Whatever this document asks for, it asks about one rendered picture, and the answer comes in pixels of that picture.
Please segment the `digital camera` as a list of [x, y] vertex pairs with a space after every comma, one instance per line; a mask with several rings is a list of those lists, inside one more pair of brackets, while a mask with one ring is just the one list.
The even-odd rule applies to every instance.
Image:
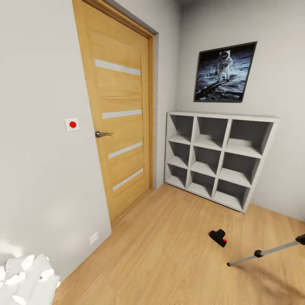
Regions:
[[214, 230], [210, 232], [210, 237], [214, 239], [219, 245], [221, 245], [221, 247], [225, 247], [227, 244], [227, 241], [223, 239], [224, 236], [225, 232], [222, 229], [219, 229], [217, 232]]

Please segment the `camera tripod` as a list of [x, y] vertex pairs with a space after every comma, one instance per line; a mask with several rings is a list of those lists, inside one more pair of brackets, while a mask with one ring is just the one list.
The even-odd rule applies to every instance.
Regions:
[[271, 248], [269, 250], [265, 250], [265, 251], [256, 250], [253, 256], [250, 256], [250, 257], [247, 257], [247, 258], [243, 258], [241, 260], [238, 260], [238, 261], [235, 261], [235, 262], [232, 262], [232, 263], [227, 263], [227, 265], [231, 266], [233, 264], [244, 262], [244, 261], [256, 258], [256, 257], [257, 258], [261, 258], [261, 257], [263, 257], [266, 254], [269, 254], [269, 253], [272, 253], [272, 252], [277, 252], [279, 250], [283, 250], [283, 249], [286, 249], [286, 248], [289, 248], [289, 247], [293, 247], [293, 246], [296, 246], [296, 245], [299, 245], [299, 244], [305, 245], [305, 234], [298, 236], [296, 238], [296, 240], [293, 241], [293, 242], [290, 242], [290, 243], [287, 243], [287, 244], [283, 244], [283, 245]]

